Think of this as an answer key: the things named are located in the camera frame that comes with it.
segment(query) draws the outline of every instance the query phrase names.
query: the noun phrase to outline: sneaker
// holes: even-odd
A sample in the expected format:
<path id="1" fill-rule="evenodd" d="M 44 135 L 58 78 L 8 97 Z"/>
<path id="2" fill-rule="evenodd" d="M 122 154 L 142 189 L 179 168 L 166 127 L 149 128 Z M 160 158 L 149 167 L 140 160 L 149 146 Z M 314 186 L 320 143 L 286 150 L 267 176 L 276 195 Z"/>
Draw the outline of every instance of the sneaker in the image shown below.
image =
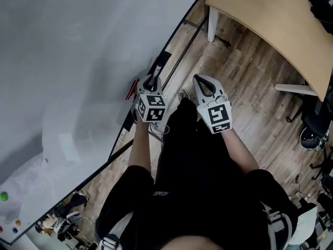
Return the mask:
<path id="1" fill-rule="evenodd" d="M 188 94 L 188 91 L 187 90 L 185 90 L 185 89 L 180 89 L 179 91 L 178 91 L 178 99 L 179 99 L 179 102 L 183 99 L 183 98 L 188 98 L 188 99 L 190 99 L 189 98 L 189 94 Z"/>

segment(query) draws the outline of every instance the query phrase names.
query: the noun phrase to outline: floor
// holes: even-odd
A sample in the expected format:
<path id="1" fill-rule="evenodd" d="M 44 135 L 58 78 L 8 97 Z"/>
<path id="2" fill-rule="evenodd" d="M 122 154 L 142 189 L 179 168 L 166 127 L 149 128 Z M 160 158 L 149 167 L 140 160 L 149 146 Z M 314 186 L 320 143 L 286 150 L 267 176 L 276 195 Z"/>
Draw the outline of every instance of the floor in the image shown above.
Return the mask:
<path id="1" fill-rule="evenodd" d="M 196 24 L 200 23 L 203 19 L 202 0 L 193 8 L 187 19 Z M 161 74 L 162 82 L 195 30 L 194 26 L 182 24 L 168 45 L 166 50 L 172 56 Z M 169 111 L 177 107 L 176 94 L 179 88 L 187 89 L 195 100 L 192 86 L 194 74 L 202 73 L 219 80 L 232 103 L 234 129 L 260 167 L 271 172 L 288 195 L 293 196 L 300 189 L 311 201 L 315 201 L 321 187 L 319 181 L 311 180 L 317 170 L 311 170 L 309 165 L 320 163 L 323 153 L 308 152 L 301 148 L 301 119 L 291 124 L 285 121 L 287 116 L 297 111 L 301 101 L 290 93 L 274 89 L 276 83 L 301 84 L 304 82 L 303 78 L 264 40 L 230 18 L 220 16 L 217 35 L 230 41 L 231 47 L 227 48 L 218 39 L 212 44 L 208 43 L 207 34 L 204 31 L 199 32 L 164 91 L 170 100 Z M 117 147 L 122 147 L 133 138 L 134 129 L 135 126 L 121 136 Z M 152 136 L 150 152 L 152 174 L 155 176 L 161 145 Z M 83 209 L 81 236 L 88 241 L 95 241 L 93 221 L 97 218 L 108 193 L 125 171 L 129 154 L 130 149 L 84 188 L 90 200 Z M 294 184 L 293 180 L 299 173 L 302 174 L 300 185 Z"/>

